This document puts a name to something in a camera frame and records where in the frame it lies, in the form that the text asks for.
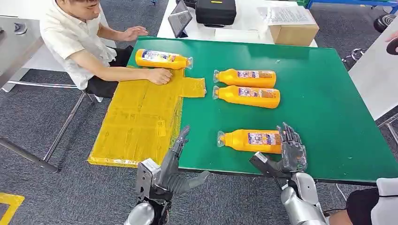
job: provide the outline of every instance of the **yellow wrapped board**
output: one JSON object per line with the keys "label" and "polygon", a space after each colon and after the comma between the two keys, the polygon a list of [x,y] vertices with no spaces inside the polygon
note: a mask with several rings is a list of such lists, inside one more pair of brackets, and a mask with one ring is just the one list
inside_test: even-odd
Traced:
{"label": "yellow wrapped board", "polygon": [[2,215],[2,217],[0,217],[0,225],[7,225],[11,221],[12,216],[15,214],[24,199],[25,197],[20,195],[0,193],[0,203],[9,205],[7,211]]}
{"label": "yellow wrapped board", "polygon": [[95,165],[137,167],[147,158],[161,164],[170,140],[179,133],[182,97],[204,97],[205,79],[171,70],[165,85],[149,81],[120,82],[88,157]]}

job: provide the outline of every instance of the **person's leg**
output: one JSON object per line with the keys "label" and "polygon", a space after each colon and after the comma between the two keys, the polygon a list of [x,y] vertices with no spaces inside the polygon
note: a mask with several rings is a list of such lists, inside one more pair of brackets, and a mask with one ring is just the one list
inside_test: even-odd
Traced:
{"label": "person's leg", "polygon": [[354,191],[346,203],[346,210],[329,218],[329,225],[372,225],[370,212],[379,201],[377,188]]}
{"label": "person's leg", "polygon": [[129,45],[127,48],[114,48],[117,56],[115,60],[110,62],[112,67],[126,67],[129,62],[131,53],[133,52],[133,47]]}
{"label": "person's leg", "polygon": [[[126,67],[129,62],[133,47],[128,46],[127,48],[114,48],[117,56],[114,61],[110,62],[111,67]],[[119,82],[117,81],[104,81],[101,78],[94,76],[87,84],[86,92],[94,94],[98,97],[112,98]]]}
{"label": "person's leg", "polygon": [[341,210],[329,217],[329,225],[352,225],[347,210]]}
{"label": "person's leg", "polygon": [[97,76],[93,76],[88,80],[85,91],[98,97],[112,98],[118,84],[117,81],[104,81]]}

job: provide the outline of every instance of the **floor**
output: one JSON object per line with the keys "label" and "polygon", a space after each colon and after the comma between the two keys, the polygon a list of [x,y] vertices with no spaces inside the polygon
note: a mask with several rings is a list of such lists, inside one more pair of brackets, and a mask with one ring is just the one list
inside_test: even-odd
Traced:
{"label": "floor", "polygon": [[[109,25],[123,30],[143,25],[156,36],[166,3],[154,7],[149,0],[102,0]],[[370,7],[314,4],[320,26],[319,46],[336,48],[340,56],[367,48],[378,37],[373,20],[383,13]],[[119,47],[134,43],[118,43]],[[25,81],[71,83],[65,73],[30,70]],[[77,90],[16,86],[0,91],[0,135],[43,157],[77,101]],[[109,100],[89,104],[85,99],[51,158],[61,171],[51,174],[28,160],[0,148],[0,192],[25,196],[12,225],[122,224],[137,202],[136,170],[95,166],[86,162],[100,129]],[[387,128],[381,129],[398,159],[398,146]],[[194,173],[182,172],[191,177]],[[334,184],[317,184],[324,210],[343,208],[344,199]],[[340,185],[346,196],[358,186]],[[212,174],[201,187],[173,201],[172,225],[276,225],[288,224],[279,192],[271,179]]]}

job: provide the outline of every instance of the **bottle cap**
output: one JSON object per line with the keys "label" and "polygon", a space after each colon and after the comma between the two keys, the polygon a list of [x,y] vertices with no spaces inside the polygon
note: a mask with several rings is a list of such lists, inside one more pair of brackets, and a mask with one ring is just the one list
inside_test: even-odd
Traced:
{"label": "bottle cap", "polygon": [[220,88],[217,86],[213,87],[213,99],[218,99],[218,92],[219,92]]}
{"label": "bottle cap", "polygon": [[187,66],[188,69],[192,69],[193,67],[193,57],[187,58]]}
{"label": "bottle cap", "polygon": [[214,76],[213,76],[214,83],[220,82],[220,80],[218,78],[218,75],[220,74],[220,72],[215,69],[213,74],[214,74]]}
{"label": "bottle cap", "polygon": [[222,131],[217,132],[217,147],[225,146],[225,133]]}

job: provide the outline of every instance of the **plastic bottle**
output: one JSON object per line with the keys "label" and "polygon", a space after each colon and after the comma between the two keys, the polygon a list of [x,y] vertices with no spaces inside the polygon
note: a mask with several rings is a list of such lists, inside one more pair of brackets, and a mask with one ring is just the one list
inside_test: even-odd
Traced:
{"label": "plastic bottle", "polygon": [[219,88],[214,86],[213,99],[217,98],[230,103],[274,109],[279,105],[281,93],[277,89],[270,88],[249,88],[234,85]]}
{"label": "plastic bottle", "polygon": [[238,151],[281,154],[281,137],[277,130],[235,130],[231,133],[219,131],[217,146],[224,145]]}
{"label": "plastic bottle", "polygon": [[179,54],[138,49],[136,63],[141,67],[161,67],[170,69],[192,68],[193,58]]}
{"label": "plastic bottle", "polygon": [[273,88],[276,73],[272,70],[234,70],[214,71],[214,83],[223,82],[228,85],[248,86],[256,88]]}

